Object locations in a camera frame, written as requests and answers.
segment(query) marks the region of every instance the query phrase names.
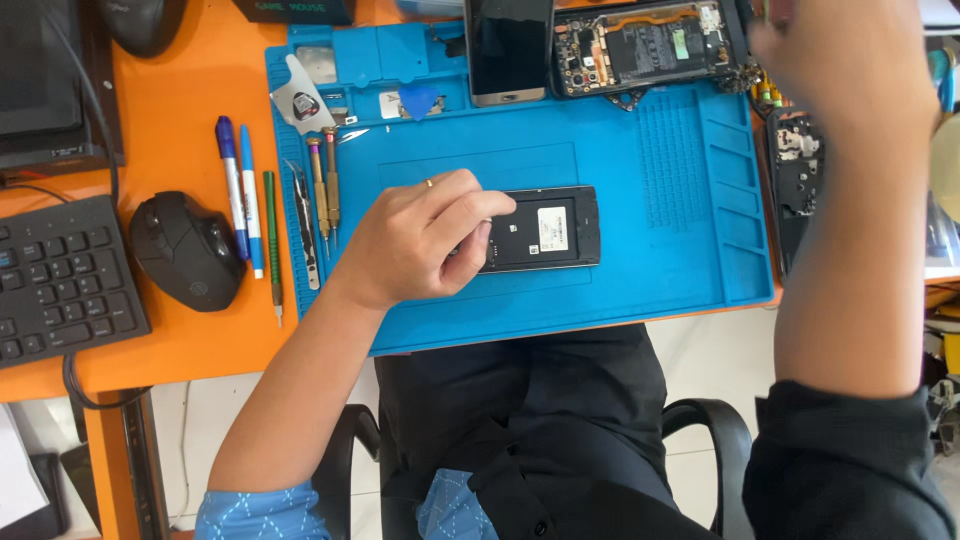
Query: computer mouse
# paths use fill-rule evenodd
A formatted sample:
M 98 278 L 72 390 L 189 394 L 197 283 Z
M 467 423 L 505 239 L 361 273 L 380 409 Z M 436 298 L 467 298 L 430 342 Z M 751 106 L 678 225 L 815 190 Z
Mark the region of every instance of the computer mouse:
M 226 217 L 182 191 L 162 191 L 140 204 L 130 241 L 136 261 L 160 290 L 197 311 L 226 309 L 247 271 Z
M 173 42 L 186 0 L 96 0 L 100 15 L 128 53 L 152 58 Z

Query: barcode sticker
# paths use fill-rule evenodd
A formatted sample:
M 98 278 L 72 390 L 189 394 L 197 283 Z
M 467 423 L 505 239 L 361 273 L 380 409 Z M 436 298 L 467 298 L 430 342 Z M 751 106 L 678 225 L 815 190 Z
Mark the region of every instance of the barcode sticker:
M 537 210 L 540 222 L 540 251 L 566 251 L 566 208 Z

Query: forearm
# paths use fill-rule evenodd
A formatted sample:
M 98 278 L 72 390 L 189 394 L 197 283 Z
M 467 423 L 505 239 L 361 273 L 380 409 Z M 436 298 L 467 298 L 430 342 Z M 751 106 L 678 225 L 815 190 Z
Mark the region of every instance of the forearm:
M 207 489 L 266 492 L 309 479 L 384 314 L 358 306 L 329 282 L 237 416 Z
M 777 377 L 902 397 L 920 373 L 930 133 L 860 131 L 829 143 L 826 200 L 780 306 Z

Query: blue silicone repair mat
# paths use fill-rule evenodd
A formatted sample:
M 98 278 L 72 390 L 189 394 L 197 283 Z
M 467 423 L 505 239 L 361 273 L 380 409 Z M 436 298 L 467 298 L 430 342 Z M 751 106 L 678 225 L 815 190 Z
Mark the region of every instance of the blue silicone repair mat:
M 337 148 L 340 248 L 385 188 L 467 168 L 489 189 L 593 185 L 601 262 L 590 268 L 478 276 L 455 297 L 392 309 L 373 355 L 650 319 L 769 301 L 774 286 L 743 96 L 710 82 L 651 91 L 624 112 L 603 98 L 547 99 L 477 109 L 464 57 L 443 39 L 462 23 L 332 31 L 292 26 L 289 44 L 266 51 L 270 90 L 285 85 L 285 57 L 332 46 L 338 83 L 319 86 L 329 107 L 370 131 Z M 381 116 L 380 94 L 433 86 L 444 111 L 421 122 Z M 274 108 L 282 159 L 312 174 L 304 143 Z M 283 203 L 300 317 L 317 296 L 307 285 L 293 176 L 282 167 Z M 329 276 L 339 256 L 321 257 Z

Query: precision screwdriver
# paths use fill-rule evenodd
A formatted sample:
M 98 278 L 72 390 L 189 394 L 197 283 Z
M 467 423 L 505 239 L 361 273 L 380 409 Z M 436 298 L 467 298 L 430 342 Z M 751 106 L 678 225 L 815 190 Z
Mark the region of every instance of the precision screwdriver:
M 313 189 L 317 192 L 317 220 L 320 221 L 320 235 L 324 238 L 326 259 L 330 260 L 330 206 L 326 200 L 324 171 L 320 165 L 320 145 L 324 142 L 312 136 L 306 139 L 310 148 L 310 162 L 313 165 Z
M 337 132 L 336 126 L 323 128 L 326 136 L 326 194 L 330 204 L 330 227 L 333 229 L 333 248 L 337 247 L 337 228 L 340 227 L 340 175 L 337 174 Z
M 280 250 L 276 242 L 276 202 L 274 173 L 263 171 L 263 190 L 267 194 L 267 246 L 270 252 L 270 283 L 274 295 L 276 325 L 283 328 L 283 284 L 280 282 Z

